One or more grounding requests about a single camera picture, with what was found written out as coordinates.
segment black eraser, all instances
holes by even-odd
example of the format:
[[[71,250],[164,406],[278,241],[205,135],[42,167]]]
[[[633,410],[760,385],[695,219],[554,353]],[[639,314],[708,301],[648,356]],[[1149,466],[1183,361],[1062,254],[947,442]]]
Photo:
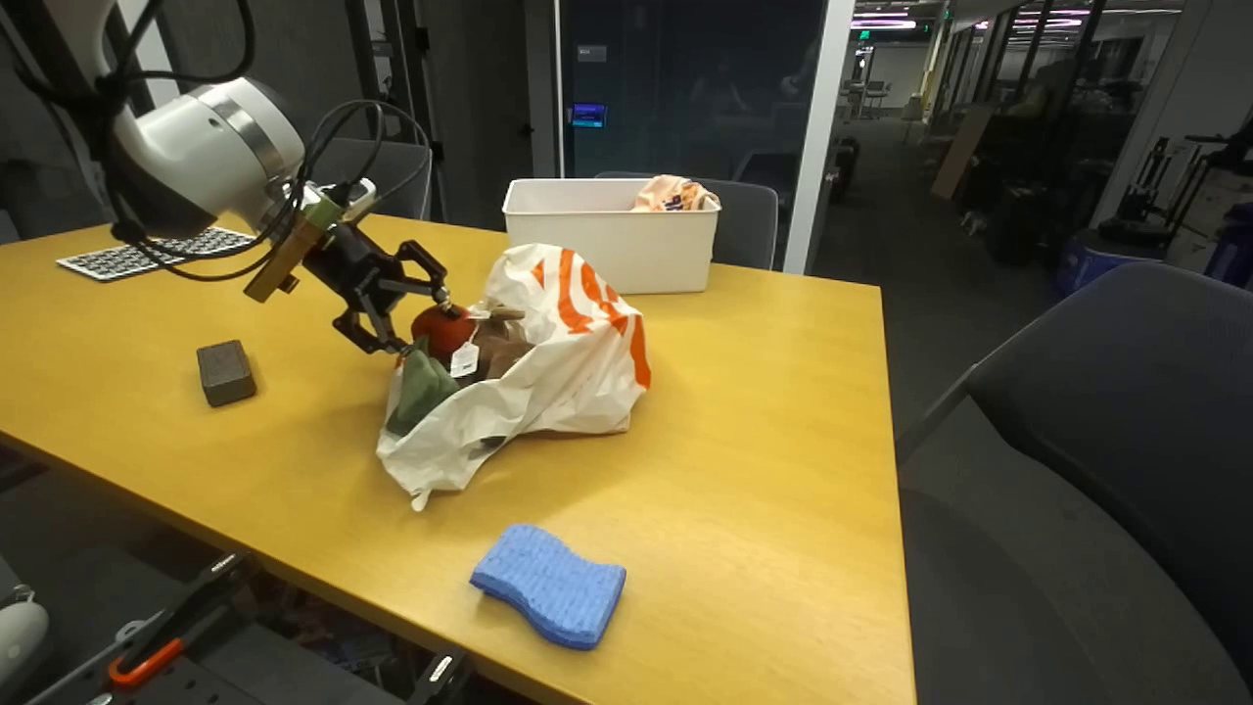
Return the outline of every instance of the black eraser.
[[[260,381],[252,374],[246,353],[239,339],[218,339],[198,347],[201,389],[212,406],[252,399]]]

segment orange striped bag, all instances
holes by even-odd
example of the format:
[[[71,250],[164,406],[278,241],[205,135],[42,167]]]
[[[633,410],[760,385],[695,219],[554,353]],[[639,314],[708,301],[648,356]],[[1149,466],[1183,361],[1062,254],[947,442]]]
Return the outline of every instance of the orange striped bag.
[[[493,451],[517,433],[613,433],[652,389],[644,314],[577,250],[508,245],[483,295],[485,310],[517,310],[532,346],[502,381],[444,399],[418,427],[380,432],[378,454],[425,514],[435,488],[465,488]]]

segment blue sponge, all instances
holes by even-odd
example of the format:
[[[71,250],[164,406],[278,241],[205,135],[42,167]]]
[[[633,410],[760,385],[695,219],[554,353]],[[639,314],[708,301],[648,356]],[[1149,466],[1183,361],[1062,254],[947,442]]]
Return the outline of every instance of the blue sponge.
[[[590,651],[613,626],[626,568],[586,564],[554,532],[537,526],[508,526],[508,532],[483,556],[472,583],[515,603],[543,638]]]

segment white bin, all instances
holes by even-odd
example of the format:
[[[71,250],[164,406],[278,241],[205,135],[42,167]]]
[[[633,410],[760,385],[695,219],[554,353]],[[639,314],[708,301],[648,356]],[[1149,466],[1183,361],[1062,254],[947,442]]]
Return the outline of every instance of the white bin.
[[[648,181],[515,181],[508,241],[581,250],[618,295],[705,289],[712,211],[631,211]]]

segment wooden table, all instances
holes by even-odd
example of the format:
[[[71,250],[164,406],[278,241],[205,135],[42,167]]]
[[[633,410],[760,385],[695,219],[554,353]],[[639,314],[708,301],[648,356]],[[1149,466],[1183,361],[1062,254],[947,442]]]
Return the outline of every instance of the wooden table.
[[[457,301],[504,245],[406,219],[367,231],[425,240]],[[100,287],[54,265],[101,241],[0,245],[4,440],[539,701],[913,701],[872,287],[716,265],[705,295],[633,299],[656,389],[626,433],[517,440],[412,514],[371,454],[391,361],[328,330],[341,306],[316,278],[260,306],[243,280]],[[198,347],[230,335],[261,391],[207,406]],[[515,519],[626,564],[598,651],[550,646],[472,588]]]

